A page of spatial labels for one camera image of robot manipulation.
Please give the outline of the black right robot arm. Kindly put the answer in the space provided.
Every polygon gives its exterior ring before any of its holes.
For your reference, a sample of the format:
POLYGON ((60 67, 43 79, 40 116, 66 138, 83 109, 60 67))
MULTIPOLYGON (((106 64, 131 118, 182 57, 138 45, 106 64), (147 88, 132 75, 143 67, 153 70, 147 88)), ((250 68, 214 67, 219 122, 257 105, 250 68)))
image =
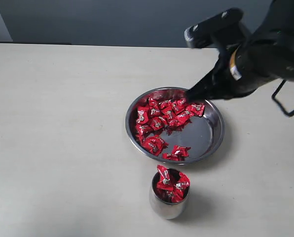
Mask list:
POLYGON ((230 8, 184 32, 190 48, 214 45, 214 67, 186 92, 188 101, 242 98, 276 79, 294 82, 294 0, 274 0, 250 33, 243 11, 230 8))

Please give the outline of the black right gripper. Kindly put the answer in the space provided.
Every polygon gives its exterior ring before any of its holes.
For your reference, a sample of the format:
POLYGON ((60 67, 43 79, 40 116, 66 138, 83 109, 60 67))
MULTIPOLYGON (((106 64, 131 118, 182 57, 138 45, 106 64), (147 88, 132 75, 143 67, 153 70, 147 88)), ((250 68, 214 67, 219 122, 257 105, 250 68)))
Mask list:
POLYGON ((197 84, 185 92, 188 102, 199 100, 229 100, 239 98, 240 94, 235 90, 235 79, 230 72, 230 59, 236 49, 230 49, 219 53, 210 74, 206 74, 197 84))

